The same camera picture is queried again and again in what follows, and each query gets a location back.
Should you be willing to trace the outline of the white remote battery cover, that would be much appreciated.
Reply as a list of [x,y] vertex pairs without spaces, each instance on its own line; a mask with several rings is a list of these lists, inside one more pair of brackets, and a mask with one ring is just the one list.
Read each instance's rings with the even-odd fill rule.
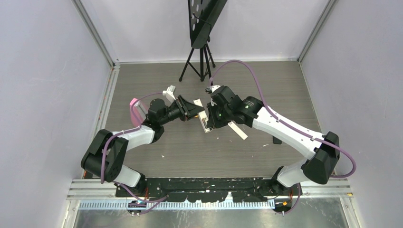
[[234,123],[234,122],[229,122],[228,126],[242,139],[245,140],[247,139],[247,135]]

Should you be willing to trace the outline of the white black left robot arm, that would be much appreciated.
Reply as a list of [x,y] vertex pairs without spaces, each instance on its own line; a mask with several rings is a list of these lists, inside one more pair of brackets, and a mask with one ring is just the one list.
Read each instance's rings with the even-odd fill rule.
[[189,102],[181,95],[170,105],[162,99],[154,99],[140,126],[115,133],[99,130],[81,160],[81,168],[98,176],[101,182],[117,183],[133,196],[142,196],[147,188],[145,175],[124,165],[126,152],[157,142],[164,133],[164,124],[176,119],[185,122],[203,111],[203,106]]

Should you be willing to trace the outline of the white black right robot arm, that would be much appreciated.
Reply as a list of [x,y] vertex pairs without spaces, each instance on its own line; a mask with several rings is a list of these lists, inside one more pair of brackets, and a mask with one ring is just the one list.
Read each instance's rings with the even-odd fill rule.
[[283,195],[304,181],[327,184],[340,159],[340,152],[334,148],[339,145],[337,134],[311,131],[265,107],[255,97],[241,100],[228,86],[209,86],[206,93],[211,96],[207,104],[209,127],[218,129],[230,122],[244,124],[272,135],[304,156],[299,162],[277,169],[269,182],[274,193]]

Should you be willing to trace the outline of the white remote control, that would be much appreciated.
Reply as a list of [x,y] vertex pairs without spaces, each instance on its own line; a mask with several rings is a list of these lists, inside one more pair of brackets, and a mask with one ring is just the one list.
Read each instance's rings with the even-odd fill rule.
[[[201,102],[200,99],[194,100],[193,102],[194,102],[195,105],[203,107],[202,102]],[[205,110],[198,113],[198,118],[199,118],[199,120],[201,122],[201,125],[202,125],[202,128],[203,128],[204,132],[205,133],[211,132],[211,128],[209,128],[207,126],[207,122],[208,122],[209,119],[208,119],[208,116],[207,116]]]

